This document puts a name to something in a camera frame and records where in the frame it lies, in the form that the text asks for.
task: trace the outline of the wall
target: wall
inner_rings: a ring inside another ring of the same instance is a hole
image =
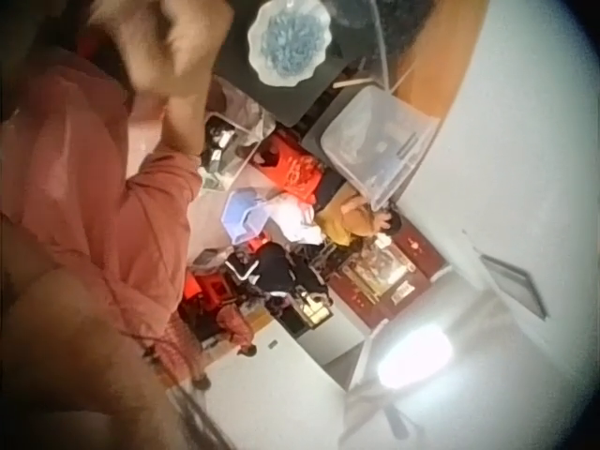
[[[375,409],[349,407],[346,414],[363,414],[364,424],[349,433],[342,450],[550,448],[577,417],[574,384],[520,331],[493,292],[479,292],[455,273],[376,338],[369,373],[393,343],[426,323],[446,331],[453,361]],[[385,403],[405,414],[411,434],[405,441],[392,435]]]
[[[474,286],[491,284],[473,247],[532,273],[546,322],[502,299],[582,389],[598,364],[598,68],[558,2],[492,0],[457,100],[399,200]]]
[[[240,449],[337,449],[342,389],[279,323],[267,325],[255,343],[254,358],[231,352],[210,366],[208,413]]]
[[[369,332],[367,326],[335,292],[330,292],[330,295],[334,300],[333,317],[298,339],[298,344],[321,366],[361,343]]]

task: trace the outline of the picture frame on wall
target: picture frame on wall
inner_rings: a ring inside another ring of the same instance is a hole
[[[543,321],[548,317],[548,310],[529,272],[488,255],[482,254],[479,258],[503,293]]]

